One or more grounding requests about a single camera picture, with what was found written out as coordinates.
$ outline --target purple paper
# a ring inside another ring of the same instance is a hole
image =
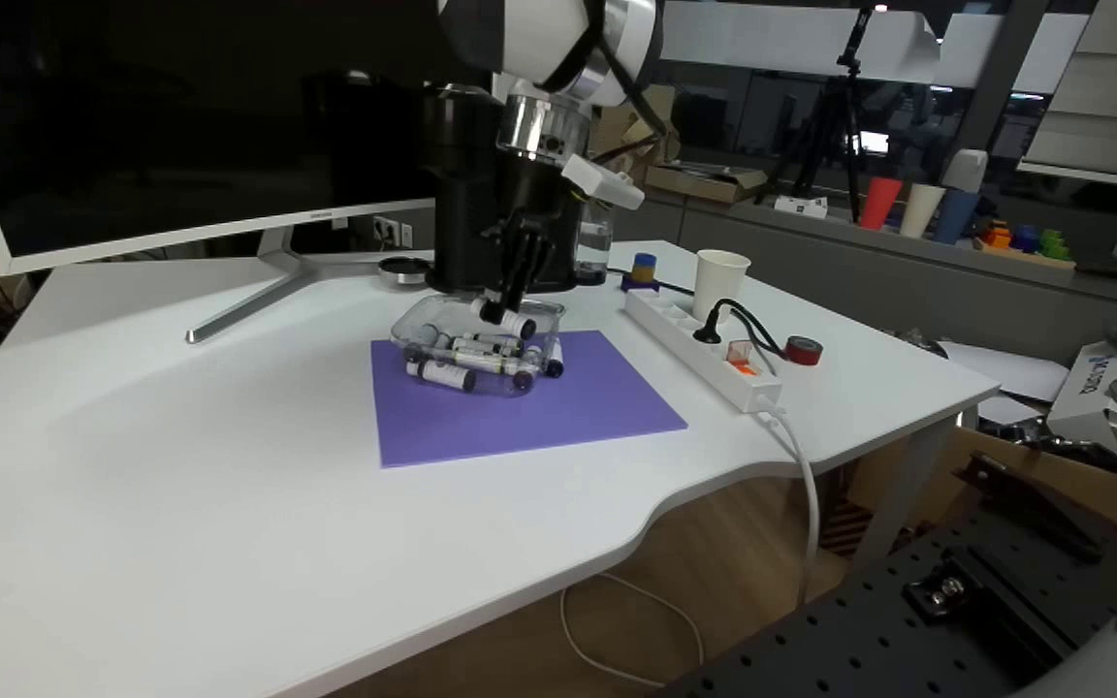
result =
[[[681,429],[685,422],[599,334],[561,334],[561,376],[528,395],[418,386],[390,340],[370,340],[380,467],[422,467],[570,444]]]

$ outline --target white desk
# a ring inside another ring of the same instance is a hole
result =
[[[690,252],[624,246],[615,264],[636,249],[690,285]],[[321,693],[621,561],[678,499],[792,472],[614,291],[567,296],[567,327],[599,330],[685,429],[380,471],[368,340],[418,296],[364,260],[321,268],[209,345],[180,334],[246,296],[254,260],[67,268],[20,318],[0,351],[0,698]],[[991,392],[783,291],[744,303],[827,340],[783,388],[818,471]]]

